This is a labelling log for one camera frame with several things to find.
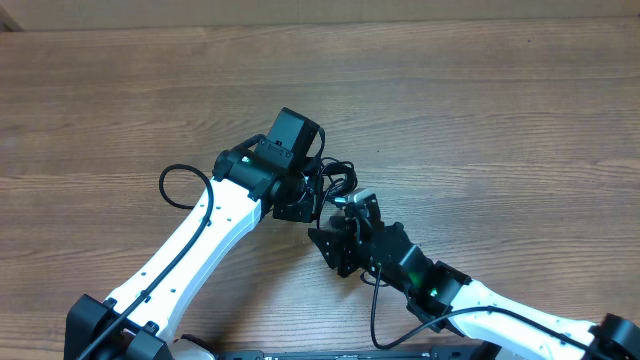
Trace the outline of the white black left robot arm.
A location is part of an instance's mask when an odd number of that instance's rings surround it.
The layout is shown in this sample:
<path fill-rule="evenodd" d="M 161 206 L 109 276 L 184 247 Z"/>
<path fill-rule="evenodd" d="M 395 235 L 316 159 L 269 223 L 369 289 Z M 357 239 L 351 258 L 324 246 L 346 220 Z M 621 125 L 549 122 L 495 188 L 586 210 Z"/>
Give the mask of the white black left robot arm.
<path fill-rule="evenodd" d="M 103 301 L 83 295 L 66 319 L 67 359 L 212 359 L 175 333 L 195 295 L 229 250 L 268 213 L 309 223 L 320 158 L 309 149 L 323 129 L 283 108 L 272 128 L 216 159 L 205 191 L 161 248 Z"/>

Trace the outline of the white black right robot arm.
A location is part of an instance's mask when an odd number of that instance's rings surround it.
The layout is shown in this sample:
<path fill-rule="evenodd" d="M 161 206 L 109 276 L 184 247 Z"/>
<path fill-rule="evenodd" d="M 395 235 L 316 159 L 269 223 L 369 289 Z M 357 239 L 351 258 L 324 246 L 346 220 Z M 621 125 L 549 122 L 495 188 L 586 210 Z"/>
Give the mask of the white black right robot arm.
<path fill-rule="evenodd" d="M 341 277 L 358 269 L 401 292 L 421 322 L 403 341 L 426 328 L 448 329 L 526 359 L 636 359 L 639 328 L 607 314 L 601 323 L 572 320 L 503 297 L 482 282 L 427 258 L 401 223 L 384 224 L 376 203 L 350 203 L 328 230 L 308 235 Z"/>

